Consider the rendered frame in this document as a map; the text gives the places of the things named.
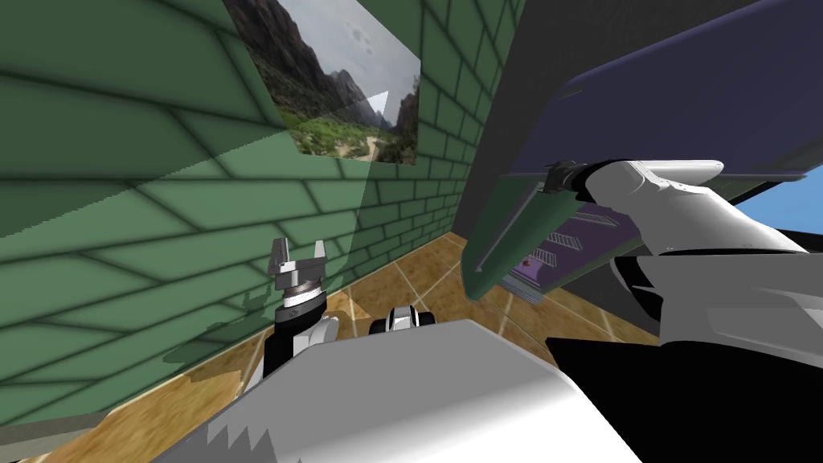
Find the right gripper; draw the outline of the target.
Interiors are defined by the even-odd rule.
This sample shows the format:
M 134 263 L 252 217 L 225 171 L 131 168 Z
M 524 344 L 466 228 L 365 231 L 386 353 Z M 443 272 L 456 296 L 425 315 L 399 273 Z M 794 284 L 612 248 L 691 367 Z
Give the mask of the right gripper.
M 588 190 L 585 181 L 593 166 L 591 163 L 576 163 L 569 160 L 559 161 L 547 166 L 543 193 L 548 195 L 571 191 L 578 195 L 587 195 Z

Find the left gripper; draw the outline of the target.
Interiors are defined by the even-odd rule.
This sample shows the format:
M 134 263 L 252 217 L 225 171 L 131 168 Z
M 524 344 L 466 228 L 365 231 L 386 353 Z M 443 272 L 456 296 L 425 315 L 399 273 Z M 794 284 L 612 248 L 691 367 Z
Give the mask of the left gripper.
M 290 261 L 289 244 L 284 237 L 272 241 L 270 269 L 273 269 L 274 289 L 286 291 L 305 285 L 320 285 L 323 265 L 327 263 L 326 246 L 323 240 L 314 245 L 313 258 Z

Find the dark grey appliance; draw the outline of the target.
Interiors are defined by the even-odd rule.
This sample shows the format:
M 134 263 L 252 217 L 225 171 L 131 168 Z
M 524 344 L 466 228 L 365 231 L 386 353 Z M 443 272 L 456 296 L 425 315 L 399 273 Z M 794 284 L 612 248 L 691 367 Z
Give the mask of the dark grey appliance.
M 545 195 L 534 178 L 510 175 L 551 97 L 564 82 L 639 49 L 740 10 L 758 0 L 526 0 L 457 209 L 453 230 L 466 238 L 462 287 L 480 301 L 495 285 L 536 302 L 547 293 L 512 277 L 508 265 L 487 273 L 477 261 L 499 227 L 527 198 L 538 216 Z

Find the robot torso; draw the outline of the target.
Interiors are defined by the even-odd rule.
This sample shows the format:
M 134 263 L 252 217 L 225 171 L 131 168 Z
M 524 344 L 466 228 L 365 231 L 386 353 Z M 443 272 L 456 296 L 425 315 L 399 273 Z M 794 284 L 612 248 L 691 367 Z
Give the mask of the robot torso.
M 641 463 L 555 366 L 471 320 L 309 346 L 152 463 Z

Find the mountain landscape wall picture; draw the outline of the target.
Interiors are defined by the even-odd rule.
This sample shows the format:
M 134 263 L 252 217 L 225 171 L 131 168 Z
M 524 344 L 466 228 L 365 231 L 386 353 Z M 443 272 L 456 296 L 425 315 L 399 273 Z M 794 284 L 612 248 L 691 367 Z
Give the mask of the mountain landscape wall picture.
M 421 62 L 358 0 L 223 0 L 303 154 L 412 165 Z

